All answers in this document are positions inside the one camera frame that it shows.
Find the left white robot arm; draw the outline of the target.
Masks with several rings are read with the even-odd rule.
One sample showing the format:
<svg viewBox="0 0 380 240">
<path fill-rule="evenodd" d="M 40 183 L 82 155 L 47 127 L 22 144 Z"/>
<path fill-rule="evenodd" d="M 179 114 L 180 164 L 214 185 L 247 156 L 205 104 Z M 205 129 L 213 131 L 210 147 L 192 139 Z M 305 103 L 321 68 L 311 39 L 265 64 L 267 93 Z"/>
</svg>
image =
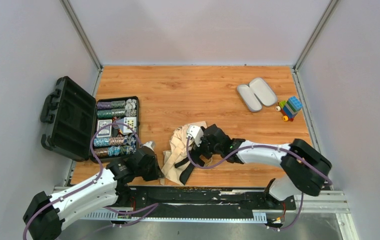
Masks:
<svg viewBox="0 0 380 240">
<path fill-rule="evenodd" d="M 142 177 L 145 181 L 160 178 L 157 155 L 150 142 L 133 154 L 110 162 L 99 173 L 64 191 L 36 194 L 24 216 L 23 239 L 54 240 L 69 225 L 97 209 L 131 199 L 129 183 Z"/>
</svg>

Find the beige folding umbrella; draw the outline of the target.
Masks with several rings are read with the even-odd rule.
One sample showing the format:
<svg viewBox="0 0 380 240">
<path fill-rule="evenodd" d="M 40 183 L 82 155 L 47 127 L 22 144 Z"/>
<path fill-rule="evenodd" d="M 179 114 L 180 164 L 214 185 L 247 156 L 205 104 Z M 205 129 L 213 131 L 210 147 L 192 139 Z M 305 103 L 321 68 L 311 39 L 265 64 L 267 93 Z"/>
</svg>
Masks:
<svg viewBox="0 0 380 240">
<path fill-rule="evenodd" d="M 187 130 L 190 125 L 207 127 L 206 121 L 188 123 L 183 126 L 177 127 L 169 140 L 170 150 L 163 151 L 164 164 L 161 168 L 161 171 L 166 179 L 180 186 L 183 186 L 184 182 L 179 178 L 182 176 L 184 170 L 186 170 L 189 167 L 189 165 L 191 165 L 191 163 L 186 162 L 184 165 L 180 167 L 175 167 L 175 164 L 184 160 L 187 157 Z"/>
</svg>

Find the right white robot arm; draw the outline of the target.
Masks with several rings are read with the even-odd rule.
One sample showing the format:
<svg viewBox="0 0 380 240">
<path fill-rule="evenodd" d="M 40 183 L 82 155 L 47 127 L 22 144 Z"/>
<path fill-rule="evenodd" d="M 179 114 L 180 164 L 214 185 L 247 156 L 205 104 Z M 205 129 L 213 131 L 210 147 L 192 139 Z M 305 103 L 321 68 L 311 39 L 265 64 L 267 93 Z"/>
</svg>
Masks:
<svg viewBox="0 0 380 240">
<path fill-rule="evenodd" d="M 328 174 L 331 162 L 309 145 L 296 138 L 291 143 L 256 143 L 243 138 L 230 138 L 217 125 L 191 125 L 186 132 L 188 160 L 198 168 L 200 156 L 221 156 L 232 164 L 263 164 L 279 167 L 285 176 L 273 179 L 265 190 L 265 199 L 282 202 L 290 196 L 306 194 L 316 197 L 323 187 L 331 185 Z"/>
</svg>

